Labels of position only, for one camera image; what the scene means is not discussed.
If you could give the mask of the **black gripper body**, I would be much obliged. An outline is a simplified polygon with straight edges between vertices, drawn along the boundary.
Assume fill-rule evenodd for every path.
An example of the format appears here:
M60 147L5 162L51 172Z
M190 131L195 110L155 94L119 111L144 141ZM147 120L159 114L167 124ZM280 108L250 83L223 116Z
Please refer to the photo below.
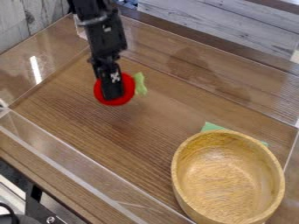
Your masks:
M113 0L67 0L75 24L84 29L95 60L112 62L127 49L127 37Z

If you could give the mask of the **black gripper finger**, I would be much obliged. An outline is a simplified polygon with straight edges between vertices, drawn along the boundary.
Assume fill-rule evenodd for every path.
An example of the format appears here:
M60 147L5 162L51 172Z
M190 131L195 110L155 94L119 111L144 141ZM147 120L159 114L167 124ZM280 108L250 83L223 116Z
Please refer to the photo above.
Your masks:
M89 58L93 73L100 81L99 90L103 98L112 101L124 95L123 78L119 64L112 59Z

